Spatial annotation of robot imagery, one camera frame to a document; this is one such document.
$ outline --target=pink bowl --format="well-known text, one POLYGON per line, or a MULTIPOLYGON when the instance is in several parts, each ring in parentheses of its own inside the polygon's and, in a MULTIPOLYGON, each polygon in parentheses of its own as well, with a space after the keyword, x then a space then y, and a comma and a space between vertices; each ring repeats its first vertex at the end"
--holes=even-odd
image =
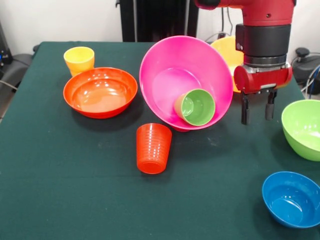
POLYGON ((161 120, 177 131, 207 128, 227 112, 233 97, 233 80, 222 56, 206 42, 191 36, 171 36, 153 45, 140 67, 144 100, 161 120), (212 94, 215 113, 206 125, 193 126, 174 110, 175 100, 192 89, 212 94))

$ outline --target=wall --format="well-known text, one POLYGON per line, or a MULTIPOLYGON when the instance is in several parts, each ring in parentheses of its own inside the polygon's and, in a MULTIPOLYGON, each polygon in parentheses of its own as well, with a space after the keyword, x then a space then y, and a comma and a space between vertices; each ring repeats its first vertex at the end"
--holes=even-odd
MULTIPOLYGON (((116 0, 1 0, 0 21, 14 54, 31 53, 42 41, 122 41, 120 8, 116 0)), ((319 0, 297 0, 288 59, 297 47, 320 52, 319 0)), ((242 22, 239 9, 230 9, 234 25, 242 22)), ((225 11, 225 31, 230 25, 225 11)), ((221 30, 221 10, 200 9, 197 37, 207 39, 221 30)))
MULTIPOLYGON (((320 52, 319 12, 319 0, 297 0, 291 26, 289 61, 295 57, 295 49, 298 47, 309 48, 311 52, 320 52)), ((225 31, 230 31, 227 11, 225 11, 224 17, 225 31)), ((243 22, 242 13, 239 9, 230 9, 230 17, 233 25, 243 22)), ((205 40, 219 31, 221 31, 221 10, 208 11, 201 9, 198 18, 197 37, 205 40)))
POLYGON ((122 41, 116 0, 1 0, 0 21, 13 54, 42 41, 122 41))

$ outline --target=orange cup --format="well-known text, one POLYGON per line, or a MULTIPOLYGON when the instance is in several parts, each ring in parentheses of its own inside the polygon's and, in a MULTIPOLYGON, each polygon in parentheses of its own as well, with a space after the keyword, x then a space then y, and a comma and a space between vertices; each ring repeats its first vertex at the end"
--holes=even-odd
POLYGON ((145 174, 162 173, 167 166, 172 139, 171 130, 158 123, 148 123, 136 131, 136 165, 145 174))

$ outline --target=black stand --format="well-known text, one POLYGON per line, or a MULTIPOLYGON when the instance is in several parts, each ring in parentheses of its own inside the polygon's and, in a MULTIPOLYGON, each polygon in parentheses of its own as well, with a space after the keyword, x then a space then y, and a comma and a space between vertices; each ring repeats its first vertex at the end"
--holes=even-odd
POLYGON ((275 111, 275 98, 277 97, 277 90, 271 90, 268 96, 268 103, 265 105, 265 119, 272 120, 275 111))
POLYGON ((120 6, 123 42, 196 36, 199 8, 193 0, 115 0, 115 6, 120 6))
POLYGON ((241 91, 241 123, 248 125, 250 123, 250 111, 248 95, 241 91))
POLYGON ((11 64, 13 61, 13 57, 11 55, 1 23, 0 23, 0 57, 1 57, 0 65, 1 65, 1 62, 3 64, 11 64))

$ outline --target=table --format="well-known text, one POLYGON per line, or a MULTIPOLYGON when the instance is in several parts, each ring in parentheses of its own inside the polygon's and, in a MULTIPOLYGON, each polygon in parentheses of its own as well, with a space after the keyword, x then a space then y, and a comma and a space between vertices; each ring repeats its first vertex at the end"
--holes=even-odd
POLYGON ((96 67, 139 80, 152 43, 44 42, 0 124, 0 239, 3 240, 320 240, 319 228, 288 229, 269 215, 264 179, 295 171, 320 184, 320 165, 286 142, 281 112, 302 99, 295 81, 278 92, 274 119, 266 95, 251 99, 241 124, 234 95, 214 126, 173 132, 160 175, 136 167, 136 130, 161 123, 139 91, 121 115, 96 120, 73 111, 62 91, 70 78, 63 53, 95 51, 96 67))

